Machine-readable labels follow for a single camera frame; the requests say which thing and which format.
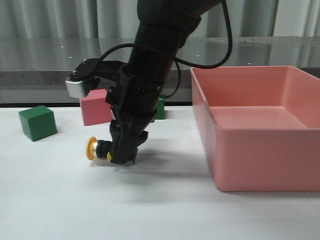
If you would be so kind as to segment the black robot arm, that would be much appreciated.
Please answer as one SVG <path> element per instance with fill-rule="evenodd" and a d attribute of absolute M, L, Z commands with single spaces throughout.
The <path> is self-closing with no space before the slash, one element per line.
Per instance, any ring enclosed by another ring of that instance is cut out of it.
<path fill-rule="evenodd" d="M 172 57 L 198 27 L 201 16 L 218 0 L 140 0 L 135 45 L 120 79 L 107 93 L 115 119 L 110 124 L 111 162 L 134 161 L 148 138 L 145 128 L 157 114 L 157 103 L 173 64 Z"/>

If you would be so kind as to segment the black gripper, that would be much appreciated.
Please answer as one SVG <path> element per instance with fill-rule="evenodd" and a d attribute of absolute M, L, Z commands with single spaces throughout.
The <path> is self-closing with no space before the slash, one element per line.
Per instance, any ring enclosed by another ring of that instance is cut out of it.
<path fill-rule="evenodd" d="M 131 64 L 105 66 L 106 78 L 116 82 L 106 97 L 114 115 L 109 126 L 111 162 L 134 164 L 138 147 L 146 142 L 149 132 L 142 130 L 134 136 L 127 129 L 145 129 L 155 118 L 157 101 L 166 81 L 166 69 L 157 65 L 147 68 Z"/>

